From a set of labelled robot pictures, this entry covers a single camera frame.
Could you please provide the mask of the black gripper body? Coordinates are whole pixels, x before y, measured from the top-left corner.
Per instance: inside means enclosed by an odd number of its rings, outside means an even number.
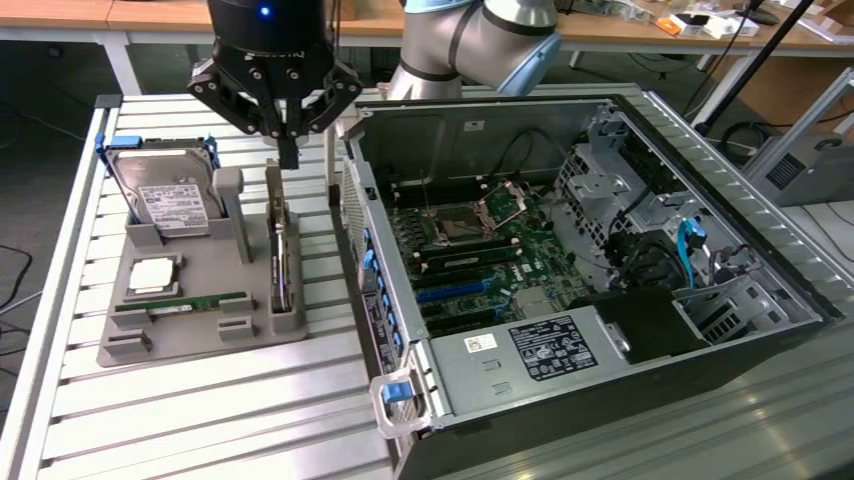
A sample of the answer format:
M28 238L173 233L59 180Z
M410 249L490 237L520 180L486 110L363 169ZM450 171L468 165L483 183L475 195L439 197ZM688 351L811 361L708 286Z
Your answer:
M323 86L333 59L323 1L209 1L213 62L248 93L251 70L276 99L304 98Z

